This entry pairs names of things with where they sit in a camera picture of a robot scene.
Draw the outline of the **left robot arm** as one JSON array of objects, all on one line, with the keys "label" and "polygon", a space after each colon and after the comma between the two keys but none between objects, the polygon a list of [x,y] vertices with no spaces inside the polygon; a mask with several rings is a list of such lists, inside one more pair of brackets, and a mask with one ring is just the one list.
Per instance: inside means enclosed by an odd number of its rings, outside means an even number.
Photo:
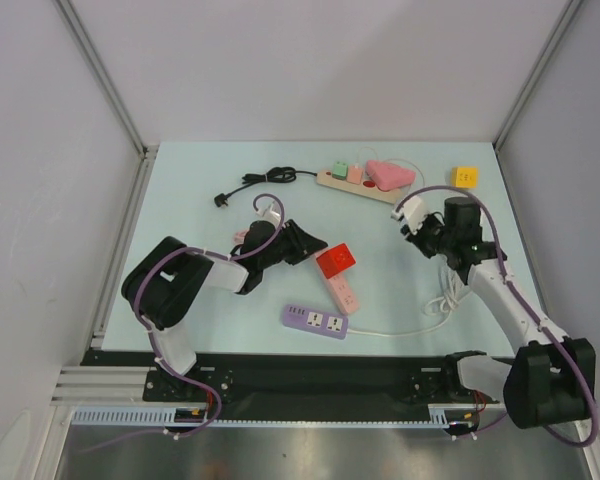
[{"label": "left robot arm", "polygon": [[158,365],[168,372],[168,392],[188,400],[200,388],[200,376],[192,370],[197,356],[181,321],[201,289],[246,295],[259,286],[266,269],[281,262],[297,265],[327,246],[293,220],[253,222],[230,255],[191,247],[173,236],[162,239],[127,275],[121,294],[144,326]]}]

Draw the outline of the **purple power strip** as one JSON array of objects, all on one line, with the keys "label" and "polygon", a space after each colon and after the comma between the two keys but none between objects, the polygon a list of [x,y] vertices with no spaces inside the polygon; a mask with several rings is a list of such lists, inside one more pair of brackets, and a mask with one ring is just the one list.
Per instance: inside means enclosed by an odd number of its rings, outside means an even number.
[{"label": "purple power strip", "polygon": [[285,327],[338,340],[346,338],[349,327],[347,316],[293,304],[284,306],[281,321]]}]

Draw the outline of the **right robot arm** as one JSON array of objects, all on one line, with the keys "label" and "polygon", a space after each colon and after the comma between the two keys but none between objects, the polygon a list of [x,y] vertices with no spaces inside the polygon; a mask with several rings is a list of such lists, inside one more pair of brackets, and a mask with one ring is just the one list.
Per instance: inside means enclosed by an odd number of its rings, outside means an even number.
[{"label": "right robot arm", "polygon": [[396,204],[392,216],[404,239],[425,257],[445,259],[493,315],[515,353],[510,364],[485,354],[461,357],[441,376],[443,393],[453,401],[484,393],[503,403],[520,429],[597,422],[593,346],[571,338],[523,295],[499,240],[483,237],[481,222],[492,218],[484,204],[460,193],[446,199],[442,215],[436,215],[414,193]]}]

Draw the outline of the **pink power strip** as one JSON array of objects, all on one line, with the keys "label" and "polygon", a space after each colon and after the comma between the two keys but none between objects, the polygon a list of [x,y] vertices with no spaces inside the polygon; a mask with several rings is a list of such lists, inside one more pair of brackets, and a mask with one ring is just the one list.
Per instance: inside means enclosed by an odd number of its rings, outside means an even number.
[{"label": "pink power strip", "polygon": [[332,300],[343,315],[352,315],[360,308],[358,298],[354,294],[344,274],[336,274],[324,278],[324,283]]}]

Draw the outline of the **red cube socket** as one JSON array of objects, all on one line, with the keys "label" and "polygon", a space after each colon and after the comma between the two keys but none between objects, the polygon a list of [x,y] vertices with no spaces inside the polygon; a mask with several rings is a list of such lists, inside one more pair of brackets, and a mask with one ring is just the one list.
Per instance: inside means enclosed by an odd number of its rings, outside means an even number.
[{"label": "red cube socket", "polygon": [[356,264],[356,259],[346,243],[318,252],[315,260],[326,279],[331,279]]}]

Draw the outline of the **yellow cube socket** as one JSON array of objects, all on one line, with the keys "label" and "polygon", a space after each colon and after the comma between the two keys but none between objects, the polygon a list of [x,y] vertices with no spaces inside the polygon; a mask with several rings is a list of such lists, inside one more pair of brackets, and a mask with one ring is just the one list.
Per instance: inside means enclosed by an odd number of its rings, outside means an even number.
[{"label": "yellow cube socket", "polygon": [[455,188],[473,189],[478,182],[479,169],[475,166],[456,166],[451,170],[450,183]]}]

